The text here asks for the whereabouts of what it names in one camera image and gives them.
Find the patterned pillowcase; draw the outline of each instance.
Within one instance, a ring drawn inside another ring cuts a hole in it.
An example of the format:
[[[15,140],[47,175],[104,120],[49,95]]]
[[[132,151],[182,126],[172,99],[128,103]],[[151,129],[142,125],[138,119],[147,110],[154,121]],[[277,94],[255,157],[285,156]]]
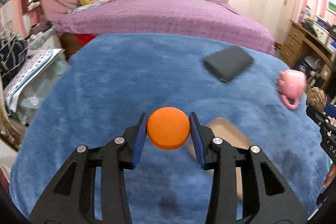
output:
[[[26,60],[27,41],[19,39],[12,28],[0,30],[0,74],[5,88]]]

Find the red cloth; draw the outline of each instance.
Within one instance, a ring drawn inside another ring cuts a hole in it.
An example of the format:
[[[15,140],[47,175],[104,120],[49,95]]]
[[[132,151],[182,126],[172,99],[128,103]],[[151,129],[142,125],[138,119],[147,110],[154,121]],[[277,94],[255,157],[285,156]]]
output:
[[[94,34],[75,34],[75,37],[83,44],[83,46],[85,46],[97,36]]]
[[[5,175],[2,173],[1,169],[0,169],[0,184],[5,189],[5,192],[7,194],[9,194],[9,183],[8,183]]]

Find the black wallet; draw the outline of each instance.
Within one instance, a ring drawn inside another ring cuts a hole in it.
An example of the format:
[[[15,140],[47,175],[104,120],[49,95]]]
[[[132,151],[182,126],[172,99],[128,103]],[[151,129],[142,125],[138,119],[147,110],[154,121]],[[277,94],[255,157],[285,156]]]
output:
[[[252,64],[253,58],[242,48],[231,46],[204,58],[203,62],[220,81],[230,82]]]

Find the purple bedspread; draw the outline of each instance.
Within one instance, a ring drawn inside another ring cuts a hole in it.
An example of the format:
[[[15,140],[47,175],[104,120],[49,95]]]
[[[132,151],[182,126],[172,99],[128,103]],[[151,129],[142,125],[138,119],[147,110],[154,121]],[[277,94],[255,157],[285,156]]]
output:
[[[117,0],[62,15],[53,24],[59,34],[170,33],[274,53],[274,39],[266,28],[219,1]]]

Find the pink mug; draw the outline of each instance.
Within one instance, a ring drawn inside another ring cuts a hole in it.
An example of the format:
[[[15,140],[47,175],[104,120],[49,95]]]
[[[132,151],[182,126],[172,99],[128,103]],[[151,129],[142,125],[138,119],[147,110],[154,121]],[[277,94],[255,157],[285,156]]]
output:
[[[278,77],[278,92],[283,104],[289,109],[296,109],[306,88],[306,75],[298,70],[285,70]]]

